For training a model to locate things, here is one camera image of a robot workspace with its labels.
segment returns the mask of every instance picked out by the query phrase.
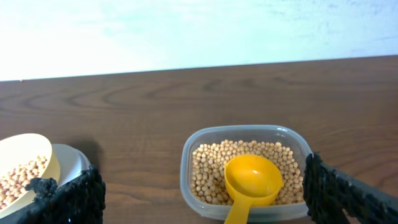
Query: white backdrop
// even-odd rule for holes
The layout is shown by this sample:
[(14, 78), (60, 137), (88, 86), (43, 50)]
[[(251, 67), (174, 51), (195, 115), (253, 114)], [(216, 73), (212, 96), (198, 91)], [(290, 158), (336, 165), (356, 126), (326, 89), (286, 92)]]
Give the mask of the white backdrop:
[(0, 80), (394, 54), (396, 0), (0, 1)]

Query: yellow scoop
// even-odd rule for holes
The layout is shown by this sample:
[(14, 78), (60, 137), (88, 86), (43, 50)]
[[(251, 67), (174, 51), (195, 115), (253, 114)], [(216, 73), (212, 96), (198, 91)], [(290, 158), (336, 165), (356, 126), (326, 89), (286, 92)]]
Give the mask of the yellow scoop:
[(257, 155), (231, 159), (224, 169), (224, 177), (229, 196), (234, 199), (225, 224), (247, 223), (250, 208), (270, 205), (283, 184), (279, 169)]

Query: transparent plastic bin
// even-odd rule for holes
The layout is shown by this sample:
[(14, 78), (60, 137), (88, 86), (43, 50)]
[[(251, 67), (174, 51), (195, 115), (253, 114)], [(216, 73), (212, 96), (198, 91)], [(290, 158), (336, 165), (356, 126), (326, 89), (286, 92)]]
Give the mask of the transparent plastic bin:
[[(281, 142), (293, 151), (293, 157), (298, 163), (301, 172), (305, 169), (305, 158), (312, 153), (310, 146), (304, 138), (295, 131), (276, 125), (239, 125), (220, 126), (206, 128), (192, 134), (186, 141), (182, 152), (180, 167), (180, 188), (182, 195), (188, 205), (203, 217), (216, 220), (225, 220), (231, 206), (210, 205), (196, 199), (190, 191), (189, 184), (192, 178), (192, 152), (200, 144), (210, 144), (222, 140), (243, 141), (265, 141)], [(306, 204), (295, 203), (291, 205), (273, 205), (268, 207), (252, 207), (249, 214), (249, 222), (274, 222), (279, 220), (290, 220), (307, 215)]]

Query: wooden table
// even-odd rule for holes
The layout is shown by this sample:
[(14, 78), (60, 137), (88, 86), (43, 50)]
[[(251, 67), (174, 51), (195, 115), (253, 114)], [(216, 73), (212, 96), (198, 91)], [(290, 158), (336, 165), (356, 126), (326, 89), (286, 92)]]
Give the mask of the wooden table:
[(40, 133), (83, 151), (106, 181), (105, 223), (220, 223), (185, 203), (179, 167), (192, 133), (230, 124), (292, 128), (326, 163), (398, 196), (398, 57), (0, 83), (0, 138)]

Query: bowl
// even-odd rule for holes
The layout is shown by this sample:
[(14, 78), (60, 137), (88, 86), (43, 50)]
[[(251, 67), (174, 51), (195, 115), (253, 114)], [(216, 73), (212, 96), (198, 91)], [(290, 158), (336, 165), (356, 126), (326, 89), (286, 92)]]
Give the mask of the bowl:
[[(53, 153), (51, 142), (39, 134), (20, 134), (0, 141), (0, 177), (4, 176), (19, 164), (28, 164), (37, 156), (44, 156), (49, 160), (43, 173), (38, 177), (53, 178), (59, 181), (60, 164)], [(33, 202), (35, 193), (33, 190), (23, 193), (6, 208), (0, 210), (0, 218), (3, 218)]]
[[(312, 153), (309, 145), (295, 131), (276, 125), (239, 125), (219, 126), (206, 128), (192, 134), (186, 141), (180, 166), (180, 190), (186, 203), (203, 217), (216, 220), (225, 220), (231, 206), (211, 205), (196, 199), (190, 191), (190, 180), (192, 176), (192, 152), (200, 144), (221, 142), (224, 139), (233, 141), (268, 141), (281, 142), (289, 146), (294, 153), (295, 161), (302, 173), (305, 170), (305, 158)], [(307, 215), (308, 208), (304, 202), (291, 205), (272, 205), (263, 207), (252, 207), (249, 212), (249, 222), (276, 222), (290, 220)]]

